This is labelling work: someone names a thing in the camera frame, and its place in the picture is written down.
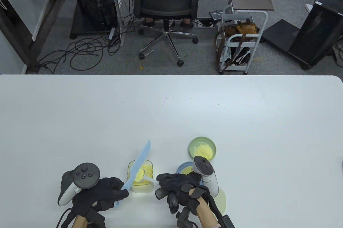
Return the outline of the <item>person's right hand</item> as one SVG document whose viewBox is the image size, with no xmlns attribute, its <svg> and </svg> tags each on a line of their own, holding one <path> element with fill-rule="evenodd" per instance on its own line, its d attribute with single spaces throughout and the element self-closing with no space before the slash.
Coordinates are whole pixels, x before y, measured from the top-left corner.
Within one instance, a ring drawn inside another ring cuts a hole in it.
<svg viewBox="0 0 343 228">
<path fill-rule="evenodd" d="M 195 172 L 159 174 L 156 179 L 160 188 L 155 191 L 155 196 L 158 200 L 167 197 L 167 204 L 172 215 L 178 212 L 180 205 L 190 207 L 190 211 L 196 215 L 196 208 L 200 205 L 198 200 L 202 197 L 207 204 L 210 200 L 209 189 L 200 185 L 201 178 L 201 175 Z M 192 189 L 195 189 L 194 192 L 199 198 L 189 194 Z"/>
</svg>

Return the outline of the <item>person's left hand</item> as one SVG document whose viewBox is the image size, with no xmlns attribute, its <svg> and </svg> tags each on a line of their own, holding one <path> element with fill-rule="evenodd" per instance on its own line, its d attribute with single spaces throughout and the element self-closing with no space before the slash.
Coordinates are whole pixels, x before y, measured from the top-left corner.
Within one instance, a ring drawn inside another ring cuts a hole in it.
<svg viewBox="0 0 343 228">
<path fill-rule="evenodd" d="M 86 217 L 88 212 L 103 212 L 114 207 L 116 201 L 129 196 L 128 190 L 121 190 L 124 183 L 115 177 L 102 178 L 90 189 L 81 190 L 72 200 L 72 212 Z"/>
</svg>

